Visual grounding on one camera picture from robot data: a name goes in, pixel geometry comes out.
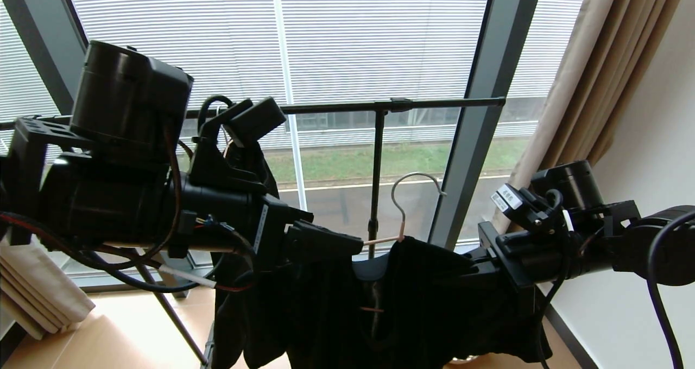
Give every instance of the hanger hook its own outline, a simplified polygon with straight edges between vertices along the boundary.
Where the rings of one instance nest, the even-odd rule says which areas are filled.
[[[393,186],[391,187],[391,200],[393,201],[393,204],[395,205],[395,207],[398,208],[398,210],[400,211],[400,215],[401,215],[399,238],[403,237],[403,231],[405,230],[405,211],[403,210],[402,207],[400,207],[398,202],[395,200],[395,188],[397,188],[398,184],[403,179],[409,178],[410,176],[417,176],[417,175],[426,176],[427,178],[432,179],[432,181],[434,182],[434,185],[437,187],[437,193],[439,193],[442,196],[446,196],[446,193],[444,193],[444,191],[442,191],[441,188],[439,187],[439,181],[437,181],[437,178],[428,174],[427,172],[410,172],[409,174],[405,174],[405,175],[401,176],[400,178],[398,178],[398,180],[395,181],[395,183],[393,183]]]

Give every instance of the curtain fold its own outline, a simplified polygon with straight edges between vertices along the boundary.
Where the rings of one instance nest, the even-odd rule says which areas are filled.
[[[539,169],[603,156],[678,1],[584,0],[536,134],[509,184],[528,186]],[[493,222],[500,231],[509,226],[499,211]]]
[[[92,300],[34,243],[0,245],[0,302],[35,339],[80,322]]]

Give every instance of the beige tile floor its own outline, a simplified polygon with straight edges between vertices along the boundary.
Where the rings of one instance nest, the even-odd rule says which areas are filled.
[[[61,334],[44,340],[27,337],[3,366],[5,369],[198,369],[193,352],[154,295],[147,292],[117,292],[92,295],[97,307],[87,319]],[[214,294],[196,288],[185,300],[169,298],[189,332],[204,349],[213,321]],[[557,333],[546,324],[554,356],[553,368],[579,369]],[[265,366],[289,369],[286,357]],[[447,369],[537,368],[516,357],[490,354],[470,364]],[[246,369],[243,362],[233,369]]]

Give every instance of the pink hanger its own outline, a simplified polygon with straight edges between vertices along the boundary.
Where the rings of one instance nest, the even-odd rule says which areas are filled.
[[[439,187],[439,181],[437,181],[437,178],[434,176],[425,173],[425,172],[410,172],[410,174],[405,174],[401,176],[395,183],[393,183],[393,186],[391,187],[391,200],[393,201],[393,204],[395,205],[396,208],[400,211],[401,215],[401,221],[400,221],[400,230],[398,232],[398,236],[394,236],[392,238],[384,238],[384,239],[377,239],[377,240],[372,240],[368,242],[364,242],[364,245],[374,245],[374,244],[379,244],[379,243],[387,243],[393,240],[397,241],[403,241],[404,236],[404,231],[405,231],[405,211],[403,208],[398,204],[398,202],[395,200],[395,188],[398,186],[398,183],[400,183],[403,179],[409,178],[410,176],[415,176],[415,175],[421,175],[421,176],[427,176],[427,178],[432,179],[434,182],[434,185],[437,187],[437,193],[439,193],[442,196],[446,196],[446,193],[441,190]]]

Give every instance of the dark baseboard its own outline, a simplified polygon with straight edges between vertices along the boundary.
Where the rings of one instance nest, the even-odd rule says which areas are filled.
[[[27,332],[17,322],[8,329],[3,339],[0,340],[0,367],[5,365],[7,359],[10,358],[25,336],[27,336]]]
[[[558,315],[558,312],[556,312],[552,304],[549,305],[548,310],[546,310],[546,318],[553,325],[555,331],[558,332],[558,335],[577,362],[579,362],[579,366],[581,366],[582,369],[598,369],[598,366],[593,362],[593,359],[591,359],[586,352],[584,346],[575,338],[574,334],[569,330],[569,327],[567,327],[563,318]]]

